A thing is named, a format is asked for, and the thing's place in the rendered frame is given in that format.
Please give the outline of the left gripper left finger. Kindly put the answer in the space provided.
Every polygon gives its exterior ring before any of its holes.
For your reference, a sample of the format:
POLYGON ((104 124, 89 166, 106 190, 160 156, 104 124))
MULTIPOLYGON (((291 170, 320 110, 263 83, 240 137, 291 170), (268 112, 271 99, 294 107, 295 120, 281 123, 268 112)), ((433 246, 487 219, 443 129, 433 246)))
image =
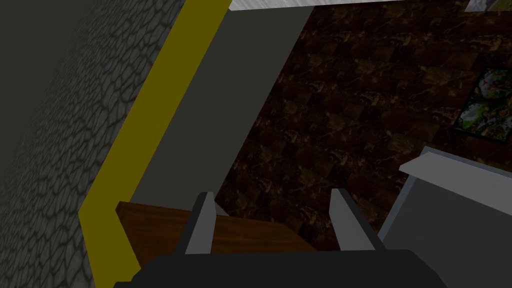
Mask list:
POLYGON ((185 238, 186 254, 209 254, 211 252, 216 217, 213 192, 201 192, 191 211, 192 230, 185 238))

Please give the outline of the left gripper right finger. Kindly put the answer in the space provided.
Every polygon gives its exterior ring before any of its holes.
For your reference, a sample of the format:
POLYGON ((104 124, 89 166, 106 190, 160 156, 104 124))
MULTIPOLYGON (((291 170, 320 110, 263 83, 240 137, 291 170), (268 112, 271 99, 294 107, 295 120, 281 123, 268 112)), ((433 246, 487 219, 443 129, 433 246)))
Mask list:
POLYGON ((329 217, 341 251, 385 250, 358 205, 345 189, 333 188, 329 217))

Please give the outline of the grey cabinet with pale top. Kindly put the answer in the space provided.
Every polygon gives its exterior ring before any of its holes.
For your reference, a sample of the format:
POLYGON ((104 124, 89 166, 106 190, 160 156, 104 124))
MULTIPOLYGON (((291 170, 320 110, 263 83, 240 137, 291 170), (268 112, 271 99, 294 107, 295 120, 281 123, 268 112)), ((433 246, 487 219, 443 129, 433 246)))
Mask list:
POLYGON ((512 288, 512 172, 425 147, 379 238, 408 249, 447 288, 512 288))

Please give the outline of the colourful framed wall picture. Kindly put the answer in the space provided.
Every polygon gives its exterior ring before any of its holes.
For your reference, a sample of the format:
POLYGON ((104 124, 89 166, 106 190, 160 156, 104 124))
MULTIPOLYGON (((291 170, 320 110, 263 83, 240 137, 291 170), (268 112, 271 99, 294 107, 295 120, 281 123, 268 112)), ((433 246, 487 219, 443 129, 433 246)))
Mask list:
POLYGON ((512 136, 512 67, 484 67, 452 130, 505 145, 512 136))

